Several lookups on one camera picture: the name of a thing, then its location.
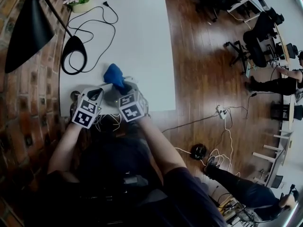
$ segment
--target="blue cloth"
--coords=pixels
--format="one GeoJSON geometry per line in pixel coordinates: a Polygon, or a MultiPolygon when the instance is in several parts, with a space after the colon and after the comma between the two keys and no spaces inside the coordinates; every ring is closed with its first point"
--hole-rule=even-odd
{"type": "Polygon", "coordinates": [[[124,83],[123,73],[116,64],[111,64],[104,74],[104,82],[112,83],[121,95],[127,95],[132,87],[124,83]]]}

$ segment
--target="black lamp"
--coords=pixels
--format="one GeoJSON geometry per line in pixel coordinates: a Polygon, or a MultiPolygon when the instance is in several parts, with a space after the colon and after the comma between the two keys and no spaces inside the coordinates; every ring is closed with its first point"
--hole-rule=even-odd
{"type": "MultiPolygon", "coordinates": [[[[84,63],[80,70],[74,73],[68,72],[70,75],[78,74],[84,69],[87,62],[84,45],[77,36],[70,33],[51,2],[49,0],[45,1],[70,36],[62,52],[61,65],[64,64],[67,55],[73,51],[79,51],[84,57],[84,63]]],[[[25,0],[9,43],[5,73],[10,73],[21,66],[42,49],[52,39],[53,35],[54,32],[40,6],[39,0],[25,0]]]]}

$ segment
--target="lamp shade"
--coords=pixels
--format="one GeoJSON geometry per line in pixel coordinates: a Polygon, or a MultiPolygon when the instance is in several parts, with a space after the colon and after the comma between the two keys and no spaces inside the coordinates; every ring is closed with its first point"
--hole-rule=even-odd
{"type": "Polygon", "coordinates": [[[42,49],[53,35],[39,0],[25,0],[10,39],[5,72],[10,73],[21,66],[42,49]]]}

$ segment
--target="black pants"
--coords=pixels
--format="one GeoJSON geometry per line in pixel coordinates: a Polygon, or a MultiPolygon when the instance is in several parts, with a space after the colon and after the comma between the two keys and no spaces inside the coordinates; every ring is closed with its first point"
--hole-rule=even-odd
{"type": "Polygon", "coordinates": [[[223,187],[225,187],[227,191],[240,203],[245,204],[248,207],[250,206],[250,188],[253,187],[255,183],[242,179],[215,166],[209,166],[207,168],[207,174],[211,179],[216,180],[223,187]]]}
{"type": "Polygon", "coordinates": [[[288,77],[267,82],[252,82],[250,87],[254,91],[273,92],[287,96],[296,92],[296,83],[296,79],[288,77]]]}

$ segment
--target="person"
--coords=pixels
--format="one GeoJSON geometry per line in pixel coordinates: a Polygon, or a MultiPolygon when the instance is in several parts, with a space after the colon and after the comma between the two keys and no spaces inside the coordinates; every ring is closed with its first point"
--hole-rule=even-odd
{"type": "MultiPolygon", "coordinates": [[[[300,53],[299,63],[303,67],[303,53],[300,53]]],[[[248,91],[273,92],[286,96],[295,94],[297,90],[303,88],[303,69],[289,71],[277,65],[274,65],[273,68],[288,77],[267,82],[257,82],[252,76],[250,77],[250,83],[245,82],[245,88],[248,91]]]]}
{"type": "Polygon", "coordinates": [[[129,123],[124,137],[99,137],[82,153],[72,174],[80,131],[74,123],[67,127],[49,161],[46,182],[31,200],[36,209],[31,209],[34,217],[26,218],[26,225],[227,226],[207,185],[191,175],[149,117],[129,123]]]}
{"type": "Polygon", "coordinates": [[[219,169],[214,156],[208,160],[205,174],[220,183],[241,204],[253,209],[263,221],[274,220],[287,206],[295,207],[293,195],[285,195],[279,200],[269,188],[219,169]]]}

